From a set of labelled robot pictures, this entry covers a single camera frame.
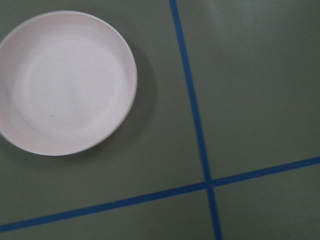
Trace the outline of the pink plastic plate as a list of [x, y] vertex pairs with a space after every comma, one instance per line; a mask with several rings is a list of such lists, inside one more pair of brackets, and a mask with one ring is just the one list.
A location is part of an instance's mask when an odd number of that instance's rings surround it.
[[111, 25], [78, 11], [35, 16], [0, 43], [0, 133], [38, 155], [85, 151], [122, 124], [137, 85], [133, 53]]

